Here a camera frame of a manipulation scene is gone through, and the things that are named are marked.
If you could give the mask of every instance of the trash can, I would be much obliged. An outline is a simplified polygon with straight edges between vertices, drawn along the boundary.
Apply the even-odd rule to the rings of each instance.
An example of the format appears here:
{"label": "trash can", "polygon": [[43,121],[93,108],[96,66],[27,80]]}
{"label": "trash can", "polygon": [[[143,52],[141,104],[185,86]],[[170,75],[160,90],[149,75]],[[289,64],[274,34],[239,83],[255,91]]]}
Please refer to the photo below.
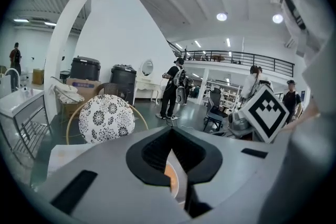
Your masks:
{"label": "trash can", "polygon": [[72,60],[70,78],[99,81],[100,62],[86,57],[75,57]]}
{"label": "trash can", "polygon": [[126,102],[133,105],[135,78],[137,72],[130,66],[115,65],[111,69],[110,82],[127,89]]}

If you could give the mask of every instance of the railing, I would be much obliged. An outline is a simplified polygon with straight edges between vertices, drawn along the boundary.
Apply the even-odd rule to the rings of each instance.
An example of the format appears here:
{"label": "railing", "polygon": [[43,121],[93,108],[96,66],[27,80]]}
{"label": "railing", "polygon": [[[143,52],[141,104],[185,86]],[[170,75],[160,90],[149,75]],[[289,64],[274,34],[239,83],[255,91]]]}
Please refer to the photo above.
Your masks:
{"label": "railing", "polygon": [[224,51],[224,50],[193,50],[187,53],[180,51],[176,57],[182,57],[184,60],[193,61],[214,61],[233,63],[243,66],[261,66],[263,70],[274,71],[293,77],[294,64],[273,57],[249,54],[246,52]]}
{"label": "railing", "polygon": [[175,56],[180,57],[182,51],[180,49],[178,49],[174,44],[170,43],[168,40],[167,40],[167,42],[168,42],[168,45],[172,48]]}

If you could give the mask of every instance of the sneaker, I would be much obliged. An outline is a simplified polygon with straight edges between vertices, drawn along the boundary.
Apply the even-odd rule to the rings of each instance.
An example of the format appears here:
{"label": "sneaker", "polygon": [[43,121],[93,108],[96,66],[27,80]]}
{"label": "sneaker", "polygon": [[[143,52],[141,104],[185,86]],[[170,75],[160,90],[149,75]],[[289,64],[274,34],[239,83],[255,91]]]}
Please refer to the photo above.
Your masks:
{"label": "sneaker", "polygon": [[165,120],[165,119],[166,119],[166,117],[165,117],[165,116],[161,116],[160,113],[155,114],[155,116],[156,116],[157,118],[161,119],[161,120]]}
{"label": "sneaker", "polygon": [[167,116],[167,119],[170,119],[170,120],[172,120],[172,121],[175,121],[175,120],[177,120],[177,119],[178,119],[178,117],[177,117],[177,116],[174,116],[174,115],[172,115],[172,116]]}

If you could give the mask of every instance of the black and white cushion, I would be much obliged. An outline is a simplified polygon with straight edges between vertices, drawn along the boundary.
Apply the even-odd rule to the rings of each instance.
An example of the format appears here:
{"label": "black and white cushion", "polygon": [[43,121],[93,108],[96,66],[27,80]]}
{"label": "black and white cushion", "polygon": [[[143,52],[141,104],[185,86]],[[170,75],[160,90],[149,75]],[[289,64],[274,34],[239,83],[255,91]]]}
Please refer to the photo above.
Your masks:
{"label": "black and white cushion", "polygon": [[79,115],[79,131],[92,144],[129,135],[134,127],[135,119],[131,107],[115,95],[93,97]]}

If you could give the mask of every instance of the sink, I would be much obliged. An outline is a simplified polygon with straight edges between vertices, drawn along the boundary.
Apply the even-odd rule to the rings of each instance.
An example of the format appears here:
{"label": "sink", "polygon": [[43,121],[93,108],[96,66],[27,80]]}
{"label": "sink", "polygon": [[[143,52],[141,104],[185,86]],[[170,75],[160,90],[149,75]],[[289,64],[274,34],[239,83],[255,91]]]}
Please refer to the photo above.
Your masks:
{"label": "sink", "polygon": [[0,113],[13,118],[26,106],[43,96],[43,94],[44,90],[21,88],[0,99]]}

